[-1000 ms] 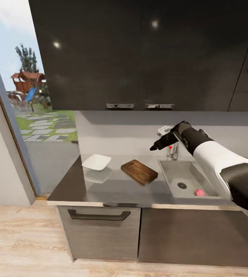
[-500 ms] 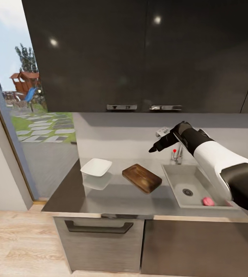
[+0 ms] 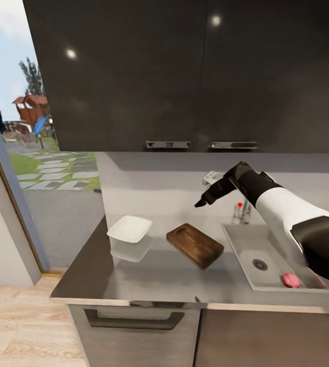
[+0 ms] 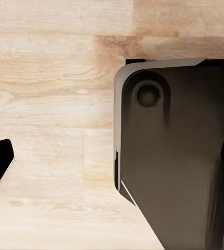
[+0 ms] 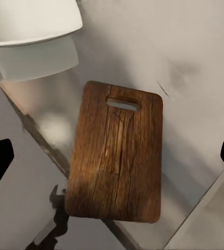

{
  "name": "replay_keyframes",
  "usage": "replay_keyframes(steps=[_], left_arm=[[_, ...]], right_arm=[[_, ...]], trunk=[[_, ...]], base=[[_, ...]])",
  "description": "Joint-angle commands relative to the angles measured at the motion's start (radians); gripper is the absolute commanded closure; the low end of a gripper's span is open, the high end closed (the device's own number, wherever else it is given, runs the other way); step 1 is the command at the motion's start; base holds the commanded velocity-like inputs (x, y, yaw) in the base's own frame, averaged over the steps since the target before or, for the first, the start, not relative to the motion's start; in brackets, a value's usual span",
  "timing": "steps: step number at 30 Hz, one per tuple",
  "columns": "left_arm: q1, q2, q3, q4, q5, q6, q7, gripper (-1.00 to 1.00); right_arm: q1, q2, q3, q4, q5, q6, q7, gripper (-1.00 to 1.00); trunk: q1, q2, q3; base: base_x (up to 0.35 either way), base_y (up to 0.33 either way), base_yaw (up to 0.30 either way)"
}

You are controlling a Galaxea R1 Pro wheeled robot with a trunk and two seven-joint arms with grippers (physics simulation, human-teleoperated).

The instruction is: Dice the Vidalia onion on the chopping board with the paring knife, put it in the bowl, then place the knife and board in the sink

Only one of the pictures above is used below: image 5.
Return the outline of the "cutting board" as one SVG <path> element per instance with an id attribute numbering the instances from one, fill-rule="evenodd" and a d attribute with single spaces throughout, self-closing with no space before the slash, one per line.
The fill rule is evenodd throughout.
<path id="1" fill-rule="evenodd" d="M 107 98 L 140 110 L 109 106 Z M 84 86 L 68 179 L 71 217 L 156 223 L 161 213 L 163 99 L 97 81 Z"/>

